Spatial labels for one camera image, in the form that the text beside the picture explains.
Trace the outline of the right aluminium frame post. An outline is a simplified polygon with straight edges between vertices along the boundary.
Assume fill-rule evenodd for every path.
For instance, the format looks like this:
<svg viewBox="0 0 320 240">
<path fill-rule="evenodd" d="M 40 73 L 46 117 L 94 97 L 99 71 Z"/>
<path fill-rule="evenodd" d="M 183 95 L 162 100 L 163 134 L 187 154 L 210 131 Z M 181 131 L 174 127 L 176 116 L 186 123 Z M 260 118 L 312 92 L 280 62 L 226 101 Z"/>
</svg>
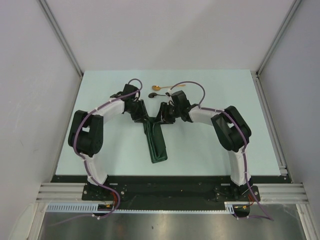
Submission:
<svg viewBox="0 0 320 240">
<path fill-rule="evenodd" d="M 303 3 L 303 0 L 294 0 L 292 4 L 290 5 L 290 8 L 288 12 L 286 13 L 282 23 L 280 24 L 280 27 L 278 28 L 269 48 L 267 49 L 267 52 L 265 53 L 261 63 L 259 64 L 257 70 L 255 71 L 255 74 L 257 77 L 259 77 L 262 72 L 264 71 L 266 65 L 268 64 L 270 58 L 272 57 L 273 53 L 275 52 L 278 44 L 281 42 L 282 38 L 284 37 L 287 28 L 291 24 L 292 20 L 294 19 L 299 7 Z"/>
</svg>

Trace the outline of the left aluminium frame post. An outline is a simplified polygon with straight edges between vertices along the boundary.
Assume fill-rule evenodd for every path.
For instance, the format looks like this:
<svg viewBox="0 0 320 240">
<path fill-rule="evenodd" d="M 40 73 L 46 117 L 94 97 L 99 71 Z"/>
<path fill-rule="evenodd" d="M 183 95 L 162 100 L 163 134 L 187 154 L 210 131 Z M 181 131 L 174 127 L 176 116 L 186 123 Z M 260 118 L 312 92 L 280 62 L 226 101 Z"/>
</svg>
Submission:
<svg viewBox="0 0 320 240">
<path fill-rule="evenodd" d="M 45 18 L 47 19 L 53 33 L 55 34 L 57 40 L 59 41 L 63 51 L 65 52 L 67 58 L 69 59 L 72 67 L 74 68 L 77 75 L 82 79 L 84 73 L 81 70 L 81 67 L 74 55 L 72 48 L 70 47 L 67 38 L 65 37 L 53 11 L 51 10 L 48 2 L 46 0 L 37 0 L 36 1 L 42 10 Z"/>
</svg>

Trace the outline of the black spoon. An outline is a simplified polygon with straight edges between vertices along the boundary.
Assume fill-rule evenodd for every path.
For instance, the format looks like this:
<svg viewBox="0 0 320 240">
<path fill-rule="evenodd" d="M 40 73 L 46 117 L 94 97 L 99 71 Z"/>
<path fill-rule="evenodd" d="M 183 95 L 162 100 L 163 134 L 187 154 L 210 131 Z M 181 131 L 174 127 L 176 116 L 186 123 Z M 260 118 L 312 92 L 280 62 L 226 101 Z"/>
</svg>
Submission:
<svg viewBox="0 0 320 240">
<path fill-rule="evenodd" d="M 150 99 L 152 99 L 152 98 L 155 98 L 155 97 L 167 97 L 167 95 L 166 94 L 158 94 L 156 92 L 151 92 L 151 93 L 148 94 L 148 97 Z"/>
</svg>

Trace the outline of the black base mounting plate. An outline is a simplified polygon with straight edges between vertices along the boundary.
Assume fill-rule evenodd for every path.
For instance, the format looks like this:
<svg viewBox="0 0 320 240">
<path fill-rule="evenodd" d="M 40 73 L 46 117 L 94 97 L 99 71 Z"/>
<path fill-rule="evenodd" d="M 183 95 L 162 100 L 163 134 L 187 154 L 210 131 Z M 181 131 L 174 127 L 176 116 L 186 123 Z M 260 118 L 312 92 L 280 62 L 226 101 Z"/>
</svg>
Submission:
<svg viewBox="0 0 320 240">
<path fill-rule="evenodd" d="M 110 176 L 105 187 L 96 186 L 81 175 L 54 175 L 52 183 L 82 184 L 81 200 L 115 201 L 121 210 L 209 211 L 221 210 L 224 202 L 236 204 L 260 199 L 263 184 L 290 184 L 285 176 L 253 176 L 237 187 L 228 176 Z"/>
</svg>

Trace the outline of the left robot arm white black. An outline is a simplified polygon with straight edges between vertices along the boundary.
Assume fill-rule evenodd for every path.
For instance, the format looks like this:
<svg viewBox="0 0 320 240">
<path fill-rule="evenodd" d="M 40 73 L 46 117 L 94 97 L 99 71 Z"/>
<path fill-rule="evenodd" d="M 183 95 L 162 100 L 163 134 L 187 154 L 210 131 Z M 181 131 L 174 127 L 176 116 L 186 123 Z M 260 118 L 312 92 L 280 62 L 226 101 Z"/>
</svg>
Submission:
<svg viewBox="0 0 320 240">
<path fill-rule="evenodd" d="M 111 95 L 107 102 L 92 111 L 77 110 L 74 113 L 68 145 L 82 159 L 87 180 L 95 185 L 93 194 L 100 200 L 107 199 L 111 193 L 111 188 L 104 184 L 108 174 L 96 157 L 103 146 L 104 124 L 124 113 L 129 113 L 135 123 L 146 122 L 147 110 L 140 99 L 141 90 L 141 87 L 127 83 L 122 91 Z"/>
</svg>

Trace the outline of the dark green cloth napkin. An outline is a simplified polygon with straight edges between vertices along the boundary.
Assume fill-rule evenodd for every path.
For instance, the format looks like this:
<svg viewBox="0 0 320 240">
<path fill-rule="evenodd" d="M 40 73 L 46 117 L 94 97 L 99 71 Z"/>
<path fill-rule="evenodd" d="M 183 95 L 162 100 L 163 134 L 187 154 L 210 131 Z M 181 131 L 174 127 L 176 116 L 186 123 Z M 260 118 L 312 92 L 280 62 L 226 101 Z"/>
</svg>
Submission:
<svg viewBox="0 0 320 240">
<path fill-rule="evenodd" d="M 166 161 L 168 155 L 161 124 L 156 122 L 154 117 L 150 117 L 143 123 L 143 129 L 147 139 L 151 162 L 156 164 Z"/>
</svg>

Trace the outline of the gold spoon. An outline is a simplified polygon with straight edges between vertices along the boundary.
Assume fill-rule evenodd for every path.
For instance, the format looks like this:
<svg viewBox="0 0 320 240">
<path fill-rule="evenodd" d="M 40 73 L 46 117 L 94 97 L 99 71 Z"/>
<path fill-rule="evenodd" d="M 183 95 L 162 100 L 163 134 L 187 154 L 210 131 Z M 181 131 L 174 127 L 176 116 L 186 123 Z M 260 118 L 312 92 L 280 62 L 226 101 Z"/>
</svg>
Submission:
<svg viewBox="0 0 320 240">
<path fill-rule="evenodd" d="M 176 87 L 185 87 L 186 85 L 185 84 L 179 84 L 177 85 Z M 152 87 L 152 90 L 153 91 L 160 91 L 162 89 L 170 89 L 172 88 L 172 86 L 158 86 L 158 85 L 153 85 Z"/>
</svg>

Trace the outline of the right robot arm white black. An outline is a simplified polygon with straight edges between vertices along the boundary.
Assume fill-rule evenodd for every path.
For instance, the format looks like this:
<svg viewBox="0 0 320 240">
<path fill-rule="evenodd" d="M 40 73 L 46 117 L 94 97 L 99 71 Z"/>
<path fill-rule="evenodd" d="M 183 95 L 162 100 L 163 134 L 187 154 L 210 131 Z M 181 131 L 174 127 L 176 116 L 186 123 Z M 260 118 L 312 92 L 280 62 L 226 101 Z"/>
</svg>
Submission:
<svg viewBox="0 0 320 240">
<path fill-rule="evenodd" d="M 235 106 L 223 110 L 190 104 L 180 90 L 165 93 L 168 102 L 162 102 L 157 118 L 161 123 L 172 124 L 177 118 L 189 123 L 202 123 L 214 128 L 219 143 L 228 151 L 230 162 L 231 196 L 242 201 L 252 186 L 246 148 L 252 131 Z"/>
</svg>

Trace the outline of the aluminium frame post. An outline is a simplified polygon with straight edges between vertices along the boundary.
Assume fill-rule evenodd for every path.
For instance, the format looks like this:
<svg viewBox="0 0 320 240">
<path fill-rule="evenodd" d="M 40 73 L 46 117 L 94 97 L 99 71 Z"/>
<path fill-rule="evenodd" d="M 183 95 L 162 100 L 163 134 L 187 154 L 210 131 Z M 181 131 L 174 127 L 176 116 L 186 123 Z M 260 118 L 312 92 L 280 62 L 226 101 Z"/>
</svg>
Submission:
<svg viewBox="0 0 320 240">
<path fill-rule="evenodd" d="M 51 10 L 48 2 L 46 0 L 37 0 L 36 1 L 42 10 L 45 18 L 47 19 L 53 33 L 55 34 L 57 40 L 59 41 L 63 51 L 65 52 L 67 58 L 69 59 L 72 67 L 74 68 L 77 75 L 82 79 L 84 73 L 81 70 L 81 67 L 74 55 L 72 48 L 70 47 L 67 38 L 65 37 L 53 11 Z"/>
<path fill-rule="evenodd" d="M 282 23 L 280 24 L 280 27 L 278 28 L 269 48 L 267 49 L 267 52 L 265 53 L 261 63 L 259 64 L 257 70 L 255 71 L 255 74 L 257 77 L 259 77 L 262 72 L 264 71 L 266 65 L 268 64 L 270 58 L 272 57 L 273 53 L 275 52 L 278 44 L 281 42 L 282 38 L 284 37 L 287 28 L 291 24 L 292 20 L 294 19 L 299 7 L 303 3 L 303 0 L 294 0 L 292 4 L 290 5 L 290 8 L 288 12 L 286 13 Z"/>
</svg>

